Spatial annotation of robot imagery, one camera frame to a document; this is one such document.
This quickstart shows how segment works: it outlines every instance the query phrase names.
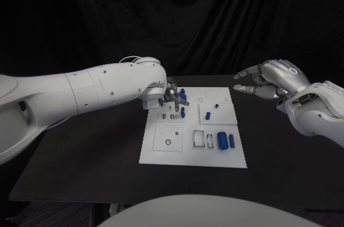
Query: rectangular slot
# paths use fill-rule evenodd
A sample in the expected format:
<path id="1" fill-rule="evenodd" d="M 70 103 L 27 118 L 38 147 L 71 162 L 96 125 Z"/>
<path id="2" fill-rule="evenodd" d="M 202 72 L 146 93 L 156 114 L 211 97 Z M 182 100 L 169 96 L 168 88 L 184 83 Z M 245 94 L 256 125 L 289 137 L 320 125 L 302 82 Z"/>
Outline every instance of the rectangular slot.
<path id="1" fill-rule="evenodd" d="M 205 147 L 204 146 L 204 132 L 202 131 L 192 131 L 192 144 L 195 147 Z"/>
<path id="2" fill-rule="evenodd" d="M 212 135 L 207 135 L 205 136 L 205 140 L 207 140 L 207 148 L 212 148 Z"/>

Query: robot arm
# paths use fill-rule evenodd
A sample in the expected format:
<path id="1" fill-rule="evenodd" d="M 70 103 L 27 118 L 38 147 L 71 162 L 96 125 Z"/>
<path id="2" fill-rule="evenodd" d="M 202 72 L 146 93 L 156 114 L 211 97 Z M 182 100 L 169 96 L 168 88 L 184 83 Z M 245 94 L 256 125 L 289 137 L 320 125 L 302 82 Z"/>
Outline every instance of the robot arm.
<path id="1" fill-rule="evenodd" d="M 64 74 L 25 78 L 0 75 L 0 164 L 51 124 L 73 115 L 135 98 L 142 100 L 143 109 L 156 108 L 159 100 L 188 106 L 175 89 L 159 61 L 150 57 Z"/>
<path id="2" fill-rule="evenodd" d="M 240 71 L 234 79 L 247 74 L 257 86 L 235 85 L 234 90 L 277 100 L 277 109 L 299 133 L 322 135 L 344 147 L 344 89 L 329 81 L 310 85 L 303 72 L 286 60 L 263 62 Z"/>

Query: black curtain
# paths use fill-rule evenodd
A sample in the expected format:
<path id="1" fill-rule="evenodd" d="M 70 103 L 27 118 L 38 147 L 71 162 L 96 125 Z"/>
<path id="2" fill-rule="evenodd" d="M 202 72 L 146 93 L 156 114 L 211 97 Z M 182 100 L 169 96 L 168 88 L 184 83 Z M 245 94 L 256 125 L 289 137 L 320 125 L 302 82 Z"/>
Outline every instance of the black curtain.
<path id="1" fill-rule="evenodd" d="M 271 58 L 344 86 L 344 0 L 1 0 L 0 73 L 159 59 L 168 75 L 233 74 Z"/>

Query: small blue part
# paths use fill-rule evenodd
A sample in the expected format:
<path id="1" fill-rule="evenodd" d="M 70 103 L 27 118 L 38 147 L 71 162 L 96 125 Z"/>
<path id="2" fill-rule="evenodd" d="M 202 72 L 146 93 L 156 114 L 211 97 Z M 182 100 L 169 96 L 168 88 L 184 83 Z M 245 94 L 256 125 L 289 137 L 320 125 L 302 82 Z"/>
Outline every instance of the small blue part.
<path id="1" fill-rule="evenodd" d="M 234 148 L 233 134 L 228 135 L 228 144 L 230 144 L 230 148 Z"/>
<path id="2" fill-rule="evenodd" d="M 205 113 L 205 120 L 209 119 L 209 112 Z"/>
<path id="3" fill-rule="evenodd" d="M 181 90 L 179 90 L 179 93 L 178 93 L 178 95 L 179 95 L 179 98 L 185 100 L 184 89 L 181 89 Z"/>
<path id="4" fill-rule="evenodd" d="M 227 149 L 227 134 L 221 131 L 217 133 L 218 148 L 220 150 Z"/>

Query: black table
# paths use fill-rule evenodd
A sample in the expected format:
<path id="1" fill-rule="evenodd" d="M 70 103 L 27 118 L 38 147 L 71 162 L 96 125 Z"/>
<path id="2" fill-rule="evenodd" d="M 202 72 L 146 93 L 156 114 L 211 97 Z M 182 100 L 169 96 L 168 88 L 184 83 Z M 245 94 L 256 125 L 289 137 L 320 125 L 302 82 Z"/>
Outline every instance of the black table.
<path id="1" fill-rule="evenodd" d="M 250 83 L 231 75 L 175 77 L 181 87 Z M 344 209 L 344 148 L 293 129 L 276 103 L 230 88 L 247 169 L 138 164 L 148 111 L 139 100 L 50 129 L 12 188 L 15 201 L 139 203 L 176 194 L 274 207 Z"/>

